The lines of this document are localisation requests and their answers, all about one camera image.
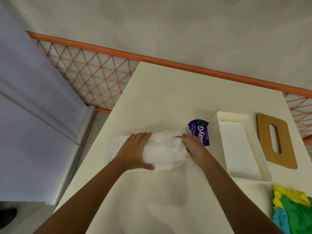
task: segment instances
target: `person's left hand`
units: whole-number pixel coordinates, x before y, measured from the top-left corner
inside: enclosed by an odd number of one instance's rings
[[[145,163],[142,158],[143,148],[151,135],[151,132],[143,132],[138,134],[132,133],[125,141],[123,146],[121,146],[113,161],[118,161],[125,170],[132,170],[137,168],[154,170],[154,166]]]

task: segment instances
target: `grey floor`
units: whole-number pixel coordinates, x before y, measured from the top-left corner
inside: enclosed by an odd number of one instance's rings
[[[78,161],[76,171],[80,167],[107,118],[108,114],[97,112]],[[1,229],[0,234],[32,234],[53,214],[56,208],[56,206],[49,206],[39,202],[0,202],[0,209],[10,207],[18,209],[17,217],[7,227]]]

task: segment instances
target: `shoe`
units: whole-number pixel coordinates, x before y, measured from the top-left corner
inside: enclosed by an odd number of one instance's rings
[[[18,210],[16,208],[10,208],[0,210],[0,229],[6,227],[16,217]]]

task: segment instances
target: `green cloth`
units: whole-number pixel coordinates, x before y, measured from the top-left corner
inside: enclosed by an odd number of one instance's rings
[[[280,199],[288,214],[288,223],[292,234],[312,233],[312,208],[292,201],[285,195]]]

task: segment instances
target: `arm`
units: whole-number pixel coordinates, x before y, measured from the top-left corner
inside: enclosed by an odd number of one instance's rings
[[[183,134],[181,138],[192,160],[204,172],[235,234],[283,234],[282,230],[242,192],[199,138],[189,134]]]
[[[84,187],[62,205],[34,234],[86,233],[106,195],[127,170],[145,168],[154,170],[144,163],[142,151],[152,133],[131,134],[116,157],[95,175]]]

